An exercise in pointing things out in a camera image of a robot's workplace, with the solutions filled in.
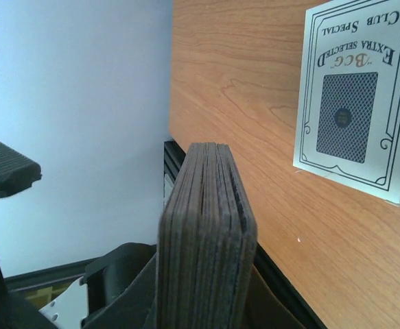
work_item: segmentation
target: decorative border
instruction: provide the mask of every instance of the decorative border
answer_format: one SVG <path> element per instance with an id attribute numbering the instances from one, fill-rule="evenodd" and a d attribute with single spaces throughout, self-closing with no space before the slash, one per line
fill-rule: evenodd
<path id="1" fill-rule="evenodd" d="M 391 134 L 388 133 L 387 130 L 388 130 L 389 120 L 390 120 L 390 116 L 391 116 L 391 112 L 392 112 L 392 103 L 393 103 L 393 99 L 395 97 L 396 83 L 397 83 L 397 81 L 399 79 L 395 80 L 395 84 L 394 84 L 394 87 L 393 87 L 393 93 L 392 93 L 392 101 L 390 102 L 390 112 L 389 112 L 389 115 L 388 115 L 389 119 L 388 119 L 387 126 L 386 126 L 386 135 L 388 136 L 388 138 L 383 138 L 380 141 L 380 147 L 382 149 L 387 149 L 388 148 L 388 143 L 390 143 L 390 151 L 389 151 L 390 153 L 389 153 L 389 159 L 388 159 L 388 164 L 387 164 L 387 167 L 386 167 L 386 175 L 385 176 L 380 177 L 376 181 L 373 182 L 373 181 L 366 180 L 364 178 L 361 178 L 361 177 L 358 177 L 358 176 L 355 176 L 355 175 L 348 174 L 345 171 L 341 170 L 341 168 L 338 165 L 333 166 L 333 167 L 326 167 L 326 166 L 323 166 L 321 164 L 317 164 L 315 162 L 308 161 L 307 156 L 303 153 L 303 145 L 305 143 L 305 135 L 309 134 L 311 132 L 311 128 L 307 125 L 309 123 L 309 121 L 306 121 L 306 118 L 307 118 L 307 113 L 308 113 L 308 117 L 309 117 L 309 113 L 310 113 L 310 110 L 311 110 L 311 108 L 309 107 L 309 110 L 307 111 L 308 103 L 311 104 L 311 98 L 312 98 L 312 95 L 310 94 L 309 102 L 308 102 L 309 79 L 311 78 L 310 71 L 311 71 L 311 64 L 312 64 L 312 73 L 311 73 L 311 75 L 312 75 L 311 89 L 312 89 L 312 85 L 314 83 L 314 67 L 315 67 L 315 63 L 312 62 L 312 58 L 313 58 L 313 54 L 314 54 L 314 57 L 315 57 L 315 54 L 316 54 L 317 37 L 318 37 L 318 34 L 317 34 L 316 35 L 316 41 L 315 41 L 316 46 L 315 46 L 314 51 L 313 51 L 314 28 L 315 28 L 314 21 L 319 17 L 326 16 L 326 15 L 332 14 L 334 12 L 339 12 L 340 10 L 353 8 L 353 7 L 356 7 L 357 5 L 363 5 L 365 3 L 368 3 L 368 2 L 374 1 L 374 0 L 366 0 L 366 1 L 363 1 L 361 3 L 357 3 L 358 1 L 360 1 L 360 0 L 355 0 L 355 1 L 352 1 L 350 3 L 345 3 L 345 4 L 342 4 L 342 5 L 338 5 L 336 7 L 329 8 L 327 10 L 323 10 L 321 12 L 318 12 L 318 13 L 312 15 L 312 18 L 311 18 L 311 31 L 310 31 L 310 36 L 309 36 L 309 56 L 308 56 L 307 70 L 306 70 L 307 72 L 306 72 L 306 82 L 305 82 L 305 96 L 304 96 L 304 102 L 303 102 L 304 103 L 304 105 L 303 105 L 303 118 L 302 118 L 303 121 L 302 121 L 302 130 L 301 130 L 301 148 L 300 148 L 299 162 L 304 163 L 306 165 L 309 165 L 311 167 L 315 167 L 315 168 L 318 168 L 318 169 L 322 169 L 322 170 L 328 171 L 330 173 L 336 173 L 336 174 L 338 174 L 338 175 L 340 175 L 342 177 L 349 178 L 351 180 L 355 180 L 356 182 L 360 182 L 362 184 L 366 184 L 366 185 L 369 185 L 369 186 L 380 188 L 381 190 L 384 190 L 384 191 L 389 191 L 390 181 L 391 181 L 392 172 L 393 172 L 393 165 L 394 165 L 394 160 L 395 160 L 395 154 L 396 154 L 396 151 L 397 151 L 397 144 L 398 144 L 398 140 L 399 140 L 399 131 L 400 131 L 400 129 L 399 129 L 399 127 L 400 127 L 400 116 L 399 116 L 399 114 L 400 114 L 400 93 L 399 93 L 399 104 L 398 104 L 398 108 L 397 108 L 397 114 L 396 114 L 396 117 L 395 117 L 395 126 L 394 126 L 394 131 L 393 131 L 393 135 L 397 134 L 395 147 L 393 145 L 393 139 L 394 138 L 393 138 L 393 136 Z M 375 2 L 375 3 L 368 4 L 368 5 L 360 6 L 358 8 L 349 10 L 347 12 L 353 12 L 353 11 L 356 11 L 356 10 L 359 10 L 359 9 L 362 9 L 362 8 L 370 7 L 372 5 L 377 5 L 377 4 L 380 4 L 380 3 L 383 3 L 383 2 L 387 2 L 387 1 L 388 0 L 378 1 L 378 2 Z M 330 16 L 328 18 L 335 17 L 335 16 L 340 16 L 342 14 L 346 14 L 347 12 L 341 12 L 339 14 Z M 397 65 L 397 76 L 398 76 L 398 72 L 399 72 L 399 66 L 400 66 L 400 52 L 399 52 L 399 59 L 398 59 L 398 65 Z"/>

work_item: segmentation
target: wall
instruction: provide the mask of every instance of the wall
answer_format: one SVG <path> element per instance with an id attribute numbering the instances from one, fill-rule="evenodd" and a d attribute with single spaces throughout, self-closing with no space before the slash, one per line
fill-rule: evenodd
<path id="1" fill-rule="evenodd" d="M 154 243 L 172 2 L 0 0 L 0 141 L 40 182 L 0 199 L 5 277 Z"/>

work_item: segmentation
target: wooden desk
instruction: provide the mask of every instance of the wooden desk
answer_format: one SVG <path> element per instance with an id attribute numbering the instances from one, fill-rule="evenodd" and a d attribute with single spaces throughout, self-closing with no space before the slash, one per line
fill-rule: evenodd
<path id="1" fill-rule="evenodd" d="M 231 146 L 260 244 L 328 328 L 400 328 L 400 208 L 292 166 L 318 2 L 174 0 L 170 132 Z"/>

